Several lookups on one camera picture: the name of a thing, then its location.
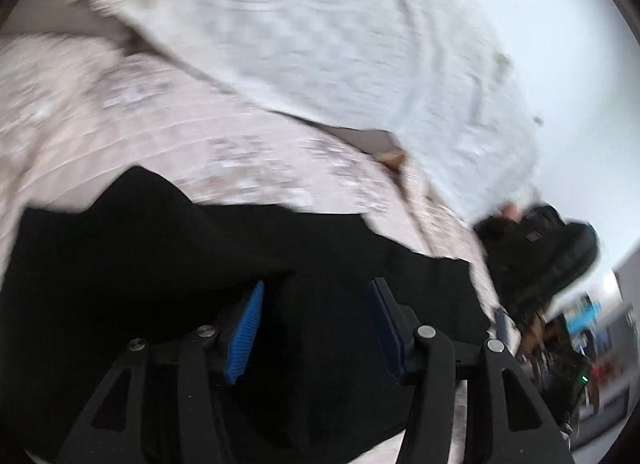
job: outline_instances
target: black bag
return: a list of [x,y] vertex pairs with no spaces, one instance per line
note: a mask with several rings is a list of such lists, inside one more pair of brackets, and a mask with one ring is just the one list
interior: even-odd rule
[[474,229],[500,302],[521,329],[598,256],[593,227],[565,223],[549,205],[530,209],[520,222],[489,217]]

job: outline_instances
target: white bedsheet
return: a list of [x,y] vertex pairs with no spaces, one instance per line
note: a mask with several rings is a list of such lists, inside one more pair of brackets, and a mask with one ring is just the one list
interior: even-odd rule
[[533,122],[475,0],[94,0],[263,108],[393,132],[471,222],[528,189]]

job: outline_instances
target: blue gripper pad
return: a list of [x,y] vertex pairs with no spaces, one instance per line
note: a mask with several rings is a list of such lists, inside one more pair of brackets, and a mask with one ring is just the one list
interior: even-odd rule
[[251,348],[254,346],[255,335],[260,326],[263,299],[264,282],[260,281],[252,291],[229,341],[225,365],[225,381],[228,384],[235,384],[236,380],[244,374]]
[[402,383],[410,372],[407,363],[414,352],[414,330],[420,323],[410,307],[398,305],[384,278],[369,283],[366,297],[386,371]]

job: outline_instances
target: white wall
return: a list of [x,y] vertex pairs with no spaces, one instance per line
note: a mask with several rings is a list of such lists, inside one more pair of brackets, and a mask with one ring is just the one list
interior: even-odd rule
[[542,197],[601,238],[588,287],[640,238],[640,46],[612,0],[478,1],[545,122]]
[[622,297],[634,306],[636,319],[640,319],[640,248],[620,267],[618,275]]
[[478,0],[545,121],[541,168],[598,116],[621,76],[628,28],[611,0]]

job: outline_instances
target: floral pattern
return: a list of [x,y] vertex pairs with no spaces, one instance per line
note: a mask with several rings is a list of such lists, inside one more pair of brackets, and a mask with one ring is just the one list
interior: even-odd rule
[[358,206],[368,212],[385,212],[388,209],[383,184],[372,178],[365,168],[367,156],[329,136],[309,139],[304,147],[330,163],[333,174],[340,179],[345,191],[353,195]]
[[206,167],[176,182],[192,200],[312,208],[311,193],[298,172],[278,160],[259,136],[212,139],[209,148],[210,162]]
[[50,92],[33,73],[18,73],[18,82],[0,77],[5,112],[0,120],[0,166],[21,167],[27,163],[38,130],[52,111]]
[[133,54],[101,76],[89,89],[100,108],[137,108],[173,87],[169,69],[150,69],[145,56]]

